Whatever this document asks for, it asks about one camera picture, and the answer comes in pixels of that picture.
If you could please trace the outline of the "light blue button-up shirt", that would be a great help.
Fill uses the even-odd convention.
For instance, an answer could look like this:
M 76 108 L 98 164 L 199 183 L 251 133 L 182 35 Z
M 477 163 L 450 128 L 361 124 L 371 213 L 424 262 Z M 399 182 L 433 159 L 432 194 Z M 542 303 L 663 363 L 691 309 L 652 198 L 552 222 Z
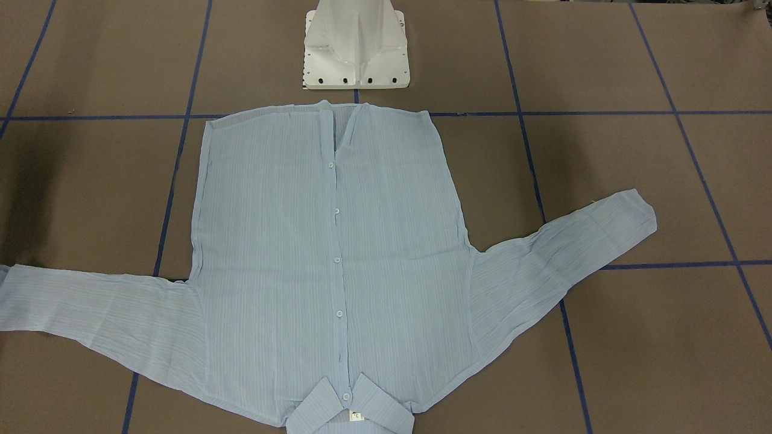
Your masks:
M 2 330 L 289 433 L 411 433 L 657 228 L 622 190 L 481 252 L 428 112 L 256 108 L 205 124 L 185 282 L 3 266 Z

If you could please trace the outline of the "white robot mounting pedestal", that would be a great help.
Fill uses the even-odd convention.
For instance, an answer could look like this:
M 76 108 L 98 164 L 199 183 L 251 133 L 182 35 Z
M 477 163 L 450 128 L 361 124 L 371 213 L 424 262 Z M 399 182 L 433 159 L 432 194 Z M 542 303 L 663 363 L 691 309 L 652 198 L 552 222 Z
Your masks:
M 306 12 L 306 90 L 393 90 L 410 85 L 405 16 L 390 1 L 320 1 Z

